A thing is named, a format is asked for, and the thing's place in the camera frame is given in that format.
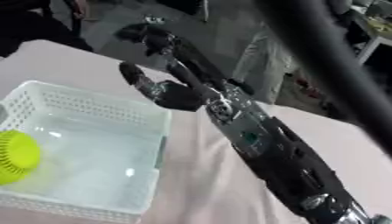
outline basket handle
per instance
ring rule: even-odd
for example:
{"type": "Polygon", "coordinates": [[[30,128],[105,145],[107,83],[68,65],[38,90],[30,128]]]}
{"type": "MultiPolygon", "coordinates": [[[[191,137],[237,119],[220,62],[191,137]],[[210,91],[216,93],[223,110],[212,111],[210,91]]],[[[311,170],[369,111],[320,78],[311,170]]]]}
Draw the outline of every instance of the basket handle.
{"type": "Polygon", "coordinates": [[[7,110],[5,106],[0,102],[0,124],[3,123],[8,117],[7,110]]]}

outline table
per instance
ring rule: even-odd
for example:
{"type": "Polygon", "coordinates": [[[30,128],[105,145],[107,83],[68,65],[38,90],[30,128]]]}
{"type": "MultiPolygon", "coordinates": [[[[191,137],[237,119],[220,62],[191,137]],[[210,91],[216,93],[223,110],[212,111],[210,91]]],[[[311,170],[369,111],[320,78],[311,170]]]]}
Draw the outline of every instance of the table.
{"type": "Polygon", "coordinates": [[[378,46],[392,46],[392,33],[377,31],[368,23],[365,15],[354,11],[353,21],[370,37],[370,40],[358,55],[358,60],[361,64],[364,64],[368,60],[378,46]]]}
{"type": "MultiPolygon", "coordinates": [[[[117,71],[118,60],[47,41],[23,44],[0,62],[0,97],[26,80],[46,81],[146,101],[117,71]]],[[[167,74],[145,68],[155,80],[167,74]]],[[[294,108],[266,107],[333,167],[370,214],[392,217],[392,163],[357,127],[294,108]]],[[[157,194],[142,224],[299,224],[249,171],[204,111],[173,111],[157,194]]],[[[1,207],[7,224],[90,224],[1,207]]]]}

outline white plastic basket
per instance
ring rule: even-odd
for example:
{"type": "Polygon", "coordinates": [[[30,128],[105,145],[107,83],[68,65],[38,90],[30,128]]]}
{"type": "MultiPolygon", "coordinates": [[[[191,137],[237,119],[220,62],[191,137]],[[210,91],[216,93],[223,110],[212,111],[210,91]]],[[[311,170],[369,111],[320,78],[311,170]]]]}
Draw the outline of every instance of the white plastic basket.
{"type": "Polygon", "coordinates": [[[169,110],[36,81],[0,104],[0,130],[23,131],[41,147],[38,169],[0,186],[0,206],[119,223],[150,206],[169,110]]]}

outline chair leg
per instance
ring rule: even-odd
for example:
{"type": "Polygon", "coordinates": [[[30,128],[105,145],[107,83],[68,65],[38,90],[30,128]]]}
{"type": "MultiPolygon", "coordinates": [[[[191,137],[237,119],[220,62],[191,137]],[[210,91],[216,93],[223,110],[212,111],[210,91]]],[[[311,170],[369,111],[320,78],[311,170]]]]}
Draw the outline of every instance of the chair leg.
{"type": "Polygon", "coordinates": [[[208,22],[208,19],[210,17],[210,11],[209,11],[209,2],[208,0],[203,0],[203,13],[204,13],[204,18],[203,22],[208,22]]]}

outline yellow ball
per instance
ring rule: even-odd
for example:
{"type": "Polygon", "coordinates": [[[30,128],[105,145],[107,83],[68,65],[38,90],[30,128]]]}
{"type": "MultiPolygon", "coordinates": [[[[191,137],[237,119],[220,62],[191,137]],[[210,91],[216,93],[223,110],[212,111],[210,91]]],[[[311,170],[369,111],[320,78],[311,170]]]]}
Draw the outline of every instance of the yellow ball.
{"type": "Polygon", "coordinates": [[[7,130],[0,132],[0,185],[22,179],[39,163],[39,146],[29,135],[7,130]]]}

